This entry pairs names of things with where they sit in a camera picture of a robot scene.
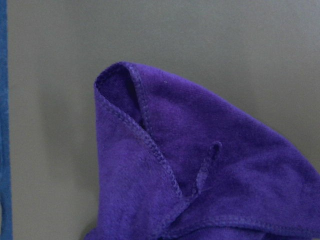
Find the purple cloth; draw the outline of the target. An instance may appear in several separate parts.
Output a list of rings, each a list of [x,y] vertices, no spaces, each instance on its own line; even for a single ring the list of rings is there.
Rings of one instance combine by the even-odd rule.
[[[87,240],[311,240],[320,175],[286,138],[180,76],[94,82],[99,204]]]

